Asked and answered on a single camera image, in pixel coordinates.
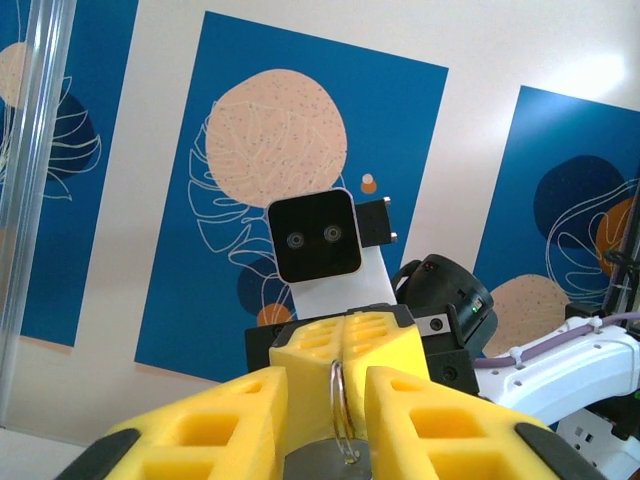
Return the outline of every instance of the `metal ring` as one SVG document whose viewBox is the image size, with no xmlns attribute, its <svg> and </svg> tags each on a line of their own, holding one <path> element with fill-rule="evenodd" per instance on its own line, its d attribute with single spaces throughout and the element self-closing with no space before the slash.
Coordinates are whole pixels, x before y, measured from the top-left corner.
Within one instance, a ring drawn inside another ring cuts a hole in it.
<svg viewBox="0 0 640 480">
<path fill-rule="evenodd" d="M 342 364 L 338 360 L 334 360 L 331 362 L 330 372 L 329 394 L 333 417 L 333 433 L 345 461 L 348 464 L 354 464 L 360 460 L 360 452 L 355 450 L 351 444 L 351 439 L 354 437 L 354 429 L 347 405 Z"/>
</svg>

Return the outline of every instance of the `metal plate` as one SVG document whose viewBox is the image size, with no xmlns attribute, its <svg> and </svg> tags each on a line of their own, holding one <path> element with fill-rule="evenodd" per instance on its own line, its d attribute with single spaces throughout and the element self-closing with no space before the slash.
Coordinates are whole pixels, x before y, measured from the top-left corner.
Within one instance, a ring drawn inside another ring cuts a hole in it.
<svg viewBox="0 0 640 480">
<path fill-rule="evenodd" d="M 284 459 L 283 480 L 371 480 L 369 444 L 353 440 L 360 461 L 348 465 L 334 439 L 311 443 Z"/>
</svg>

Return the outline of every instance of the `yellow foam block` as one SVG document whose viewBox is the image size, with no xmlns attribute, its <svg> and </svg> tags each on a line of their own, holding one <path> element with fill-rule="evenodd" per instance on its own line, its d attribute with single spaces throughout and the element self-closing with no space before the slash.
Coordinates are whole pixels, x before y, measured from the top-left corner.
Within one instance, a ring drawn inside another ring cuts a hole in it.
<svg viewBox="0 0 640 480">
<path fill-rule="evenodd" d="M 532 417 L 387 367 L 367 371 L 376 480 L 556 480 L 515 432 Z"/>
<path fill-rule="evenodd" d="M 429 379 L 418 327 L 398 327 L 390 312 L 365 312 L 345 317 L 342 363 L 355 436 L 362 440 L 367 439 L 364 398 L 369 367 L 383 365 Z"/>
<path fill-rule="evenodd" d="M 269 367 L 114 427 L 141 437 L 108 480 L 280 480 L 287 376 Z"/>
<path fill-rule="evenodd" d="M 359 312 L 300 326 L 286 345 L 271 348 L 269 357 L 271 365 L 286 368 L 289 379 L 287 453 L 334 436 L 329 392 L 333 360 L 343 363 L 355 436 L 363 440 L 368 367 L 386 365 L 429 378 L 417 326 L 398 327 L 392 312 Z"/>
</svg>

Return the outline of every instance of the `poster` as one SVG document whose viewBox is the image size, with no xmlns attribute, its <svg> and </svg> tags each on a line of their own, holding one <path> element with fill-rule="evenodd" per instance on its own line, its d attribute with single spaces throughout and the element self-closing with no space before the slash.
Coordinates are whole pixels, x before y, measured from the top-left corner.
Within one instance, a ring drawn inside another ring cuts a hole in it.
<svg viewBox="0 0 640 480">
<path fill-rule="evenodd" d="M 639 167 L 640 112 L 521 88 L 474 270 L 500 321 L 488 353 L 602 304 Z"/>
<path fill-rule="evenodd" d="M 22 335 L 72 347 L 137 0 L 78 2 L 60 94 Z M 29 1 L 0 0 L 0 183 L 4 183 Z"/>
<path fill-rule="evenodd" d="M 244 331 L 295 318 L 264 209 L 344 186 L 391 197 L 400 267 L 447 69 L 206 13 L 136 362 L 226 381 Z"/>
</svg>

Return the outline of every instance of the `black camera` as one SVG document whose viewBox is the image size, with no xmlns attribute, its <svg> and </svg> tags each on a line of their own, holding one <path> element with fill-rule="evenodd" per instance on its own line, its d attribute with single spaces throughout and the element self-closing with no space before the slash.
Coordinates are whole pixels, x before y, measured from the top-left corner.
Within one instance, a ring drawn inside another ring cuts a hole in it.
<svg viewBox="0 0 640 480">
<path fill-rule="evenodd" d="M 278 272 L 286 283 L 345 275 L 362 264 L 353 197 L 333 189 L 267 209 Z"/>
</svg>

